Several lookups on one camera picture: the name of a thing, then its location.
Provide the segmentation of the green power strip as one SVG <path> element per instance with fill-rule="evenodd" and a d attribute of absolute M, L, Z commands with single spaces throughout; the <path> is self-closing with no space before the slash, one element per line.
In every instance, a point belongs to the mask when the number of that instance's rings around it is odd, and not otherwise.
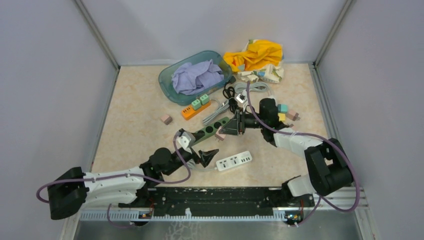
<path fill-rule="evenodd" d="M 201 128 L 200 130 L 198 130 L 198 131 L 204 131 L 205 134 L 206 134 L 206 136 L 203 139 L 203 141 L 206 140 L 206 139 L 208 139 L 208 138 L 210 138 L 210 137 L 213 137 L 215 135 L 215 133 L 218 131 L 219 127 L 222 127 L 223 125 L 225 125 L 226 123 L 228 123 L 229 120 L 230 120 L 229 117 L 223 117 L 223 118 L 219 119 L 218 121 L 215 121 L 213 123 L 210 123 L 210 124 L 204 126 L 203 128 Z"/>

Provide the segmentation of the orange power strip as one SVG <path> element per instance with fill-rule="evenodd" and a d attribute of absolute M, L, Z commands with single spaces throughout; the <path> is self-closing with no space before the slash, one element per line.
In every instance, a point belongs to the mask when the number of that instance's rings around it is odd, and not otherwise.
<path fill-rule="evenodd" d="M 191 118 L 193 118 L 194 116 L 196 116 L 197 114 L 199 114 L 200 112 L 202 112 L 203 110 L 205 110 L 206 108 L 208 108 L 211 105 L 210 102 L 208 102 L 206 105 L 202 105 L 201 108 L 199 108 L 198 110 L 193 110 L 191 104 L 189 106 L 187 106 L 186 108 L 184 108 L 181 111 L 181 115 L 182 117 L 188 121 Z"/>

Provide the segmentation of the green charger plug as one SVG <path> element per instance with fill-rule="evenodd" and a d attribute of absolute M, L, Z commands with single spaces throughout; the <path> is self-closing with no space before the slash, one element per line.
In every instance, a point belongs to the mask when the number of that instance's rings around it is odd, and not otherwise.
<path fill-rule="evenodd" d="M 207 94 L 203 94 L 199 97 L 200 103 L 202 106 L 206 105 L 207 103 L 210 102 L 210 98 Z"/>
<path fill-rule="evenodd" d="M 194 111 L 197 111 L 202 107 L 202 102 L 199 99 L 196 99 L 191 103 L 191 107 Z"/>

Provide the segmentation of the yellow charger plug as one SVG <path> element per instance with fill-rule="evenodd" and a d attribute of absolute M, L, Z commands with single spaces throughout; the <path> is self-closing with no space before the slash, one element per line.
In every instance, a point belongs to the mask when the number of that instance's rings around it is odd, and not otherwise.
<path fill-rule="evenodd" d="M 286 114 L 285 113 L 278 113 L 279 121 L 285 122 L 286 121 Z"/>

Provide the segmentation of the teal charger plug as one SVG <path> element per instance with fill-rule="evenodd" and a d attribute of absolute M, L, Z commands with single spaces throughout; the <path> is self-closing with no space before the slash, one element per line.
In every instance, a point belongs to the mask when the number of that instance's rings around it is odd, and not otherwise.
<path fill-rule="evenodd" d="M 277 108 L 278 112 L 282 114 L 286 114 L 289 111 L 289 107 L 286 104 L 278 104 Z"/>

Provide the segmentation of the teal plastic basin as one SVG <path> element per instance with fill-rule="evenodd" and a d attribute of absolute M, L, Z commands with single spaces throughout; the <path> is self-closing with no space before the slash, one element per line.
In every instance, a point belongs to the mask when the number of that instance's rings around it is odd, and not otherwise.
<path fill-rule="evenodd" d="M 177 93 L 174 90 L 172 85 L 172 75 L 181 65 L 183 65 L 184 63 L 197 64 L 197 63 L 208 61 L 208 60 L 213 60 L 213 63 L 218 65 L 221 68 L 224 74 L 223 81 L 194 95 L 184 95 L 181 93 Z M 187 57 L 162 70 L 158 76 L 158 82 L 164 95 L 171 102 L 176 103 L 180 106 L 187 106 L 191 104 L 196 98 L 204 94 L 209 95 L 215 92 L 216 90 L 223 88 L 225 84 L 231 79 L 232 76 L 233 76 L 233 72 L 231 67 L 223 60 L 222 56 L 219 53 L 212 50 L 205 50 L 197 54 L 194 54 L 190 57 Z"/>

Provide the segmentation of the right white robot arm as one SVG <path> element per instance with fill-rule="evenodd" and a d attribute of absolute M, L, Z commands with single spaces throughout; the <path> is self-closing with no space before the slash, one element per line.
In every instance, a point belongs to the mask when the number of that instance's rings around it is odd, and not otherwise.
<path fill-rule="evenodd" d="M 282 184 L 281 199 L 284 204 L 295 206 L 306 194 L 327 196 L 353 182 L 353 174 L 342 156 L 344 151 L 337 139 L 324 141 L 295 134 L 291 127 L 280 121 L 278 113 L 276 101 L 263 98 L 259 102 L 259 112 L 246 113 L 238 108 L 219 133 L 238 136 L 246 129 L 260 129 L 266 142 L 305 160 L 308 173 Z"/>

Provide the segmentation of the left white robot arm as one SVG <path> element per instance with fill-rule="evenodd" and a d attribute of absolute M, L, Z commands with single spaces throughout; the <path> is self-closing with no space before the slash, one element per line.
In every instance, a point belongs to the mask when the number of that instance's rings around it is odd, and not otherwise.
<path fill-rule="evenodd" d="M 180 180 L 183 183 L 191 177 L 189 162 L 205 168 L 219 152 L 219 149 L 193 150 L 197 140 L 195 133 L 180 129 L 172 140 L 174 152 L 166 147 L 158 148 L 139 166 L 104 173 L 83 172 L 81 167 L 70 168 L 45 186 L 50 218 L 62 220 L 85 207 L 146 206 L 150 200 L 149 189 L 166 184 L 164 176 L 183 167 L 187 170 L 187 176 Z"/>

